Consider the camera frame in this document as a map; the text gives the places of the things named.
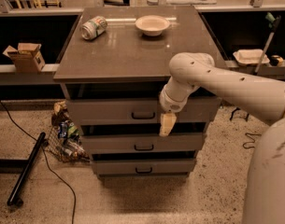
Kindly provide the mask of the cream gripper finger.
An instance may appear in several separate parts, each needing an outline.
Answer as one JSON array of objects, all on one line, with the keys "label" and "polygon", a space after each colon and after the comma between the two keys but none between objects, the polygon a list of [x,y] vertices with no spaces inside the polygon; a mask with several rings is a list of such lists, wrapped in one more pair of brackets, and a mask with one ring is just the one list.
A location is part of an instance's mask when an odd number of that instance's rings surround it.
[{"label": "cream gripper finger", "polygon": [[177,121],[177,116],[175,113],[172,112],[163,113],[160,119],[161,127],[159,135],[161,137],[168,136],[171,133],[176,121]]}]

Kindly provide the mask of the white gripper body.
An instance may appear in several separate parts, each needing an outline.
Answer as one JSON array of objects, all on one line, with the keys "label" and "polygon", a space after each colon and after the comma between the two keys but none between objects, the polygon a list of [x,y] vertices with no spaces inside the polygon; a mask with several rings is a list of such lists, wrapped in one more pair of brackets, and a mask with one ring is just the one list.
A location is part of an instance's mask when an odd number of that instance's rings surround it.
[{"label": "white gripper body", "polygon": [[183,108],[182,103],[172,100],[165,91],[161,91],[159,102],[165,112],[178,113]]}]

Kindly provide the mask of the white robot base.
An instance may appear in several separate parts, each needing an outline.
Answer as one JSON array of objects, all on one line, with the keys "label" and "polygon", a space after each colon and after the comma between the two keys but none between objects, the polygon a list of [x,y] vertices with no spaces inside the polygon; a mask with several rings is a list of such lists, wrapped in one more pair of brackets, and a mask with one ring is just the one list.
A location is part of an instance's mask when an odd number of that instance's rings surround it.
[{"label": "white robot base", "polygon": [[285,224],[285,118],[267,129],[253,152],[242,224]]}]

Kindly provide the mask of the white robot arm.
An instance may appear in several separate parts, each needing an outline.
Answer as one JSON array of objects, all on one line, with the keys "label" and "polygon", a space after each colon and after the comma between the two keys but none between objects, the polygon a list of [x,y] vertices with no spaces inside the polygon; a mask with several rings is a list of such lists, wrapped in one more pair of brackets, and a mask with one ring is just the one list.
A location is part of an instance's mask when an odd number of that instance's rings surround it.
[{"label": "white robot arm", "polygon": [[182,52],[169,62],[170,78],[160,93],[166,112],[178,113],[203,88],[267,125],[285,124],[285,82],[215,66],[206,53]]}]

